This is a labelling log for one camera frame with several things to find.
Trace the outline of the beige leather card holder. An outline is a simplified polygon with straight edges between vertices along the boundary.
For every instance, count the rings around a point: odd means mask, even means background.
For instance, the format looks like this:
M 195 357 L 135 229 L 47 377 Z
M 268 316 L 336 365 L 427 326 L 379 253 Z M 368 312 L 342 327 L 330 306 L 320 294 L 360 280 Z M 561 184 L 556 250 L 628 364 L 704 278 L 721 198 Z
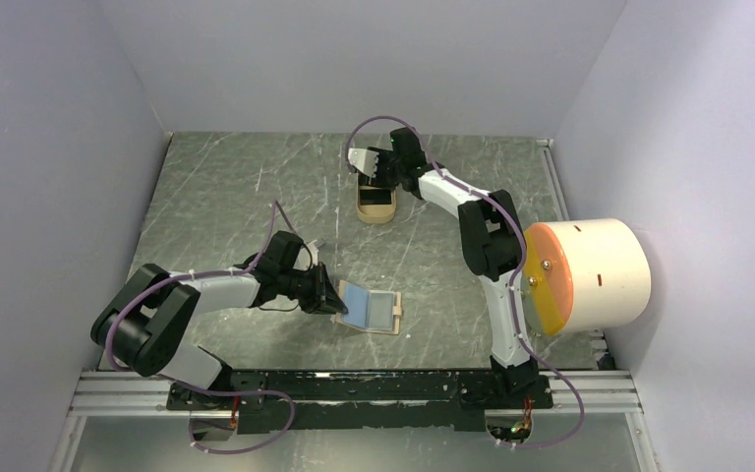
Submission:
M 334 323 L 361 332 L 399 334 L 403 318 L 400 292 L 370 290 L 345 280 L 339 281 L 338 288 L 347 312 L 334 315 Z

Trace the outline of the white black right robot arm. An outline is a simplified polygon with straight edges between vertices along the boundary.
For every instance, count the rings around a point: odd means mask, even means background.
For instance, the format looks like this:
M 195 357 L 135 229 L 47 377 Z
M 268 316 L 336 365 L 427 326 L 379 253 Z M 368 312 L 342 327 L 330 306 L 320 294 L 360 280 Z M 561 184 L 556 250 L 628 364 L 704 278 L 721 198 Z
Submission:
M 511 195 L 477 188 L 427 161 L 410 128 L 392 131 L 390 143 L 390 149 L 367 147 L 361 157 L 350 150 L 349 162 L 370 185 L 400 187 L 457 219 L 463 260 L 483 286 L 492 326 L 492 396 L 501 406 L 516 406 L 527 396 L 539 368 L 520 299 L 527 244 Z

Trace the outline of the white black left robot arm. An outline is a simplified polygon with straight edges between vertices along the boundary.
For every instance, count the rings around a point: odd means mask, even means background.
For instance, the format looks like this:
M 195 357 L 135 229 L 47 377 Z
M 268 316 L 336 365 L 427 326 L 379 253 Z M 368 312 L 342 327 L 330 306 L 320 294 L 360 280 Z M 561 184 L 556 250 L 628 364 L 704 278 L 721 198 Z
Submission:
M 162 376 L 193 388 L 205 407 L 217 409 L 233 393 L 231 368 L 185 341 L 195 315 L 236 308 L 261 308 L 285 297 L 306 314 L 345 314 L 325 265 L 310 257 L 298 235 L 280 230 L 244 263 L 205 272 L 170 272 L 142 265 L 93 323 L 90 338 L 104 348 L 116 369 L 142 377 Z

